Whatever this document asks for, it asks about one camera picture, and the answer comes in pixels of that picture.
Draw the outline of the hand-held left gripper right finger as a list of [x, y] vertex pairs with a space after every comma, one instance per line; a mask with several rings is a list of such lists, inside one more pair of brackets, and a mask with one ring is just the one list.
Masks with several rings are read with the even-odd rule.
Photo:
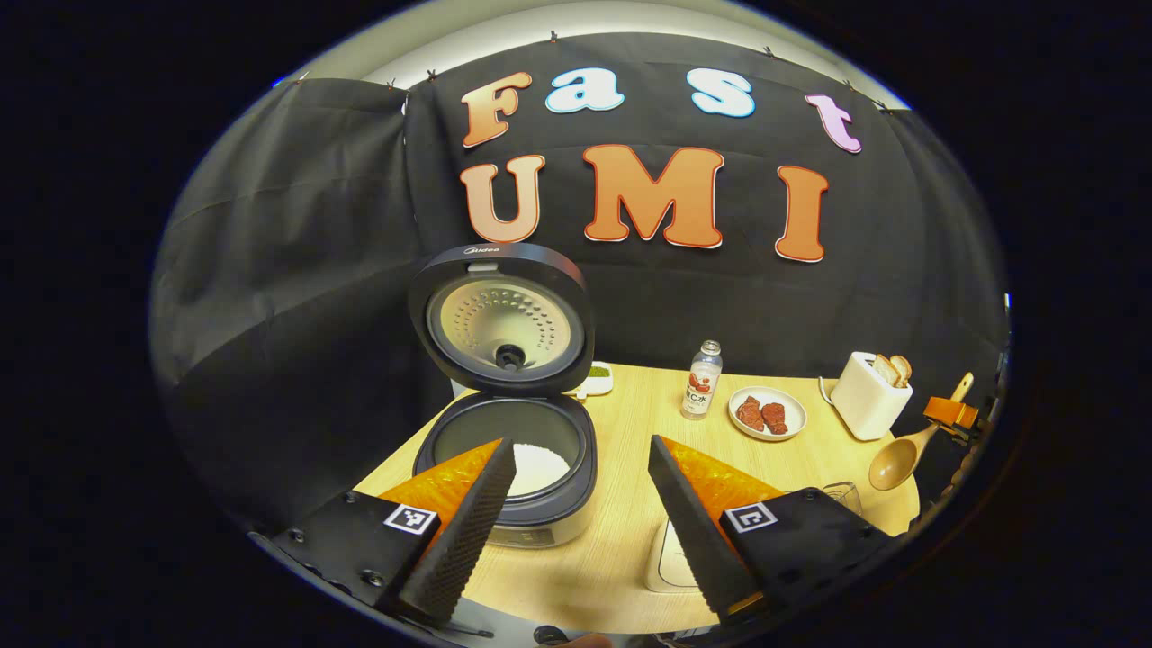
[[808, 606], [894, 542], [820, 489], [783, 492], [659, 435], [647, 472], [688, 568], [723, 621]]

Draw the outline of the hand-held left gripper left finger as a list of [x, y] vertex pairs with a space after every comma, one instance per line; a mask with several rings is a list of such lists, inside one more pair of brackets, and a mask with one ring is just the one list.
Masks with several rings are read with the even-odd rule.
[[347, 491], [271, 538], [305, 574], [386, 615], [450, 620], [516, 474], [498, 438], [380, 495]]

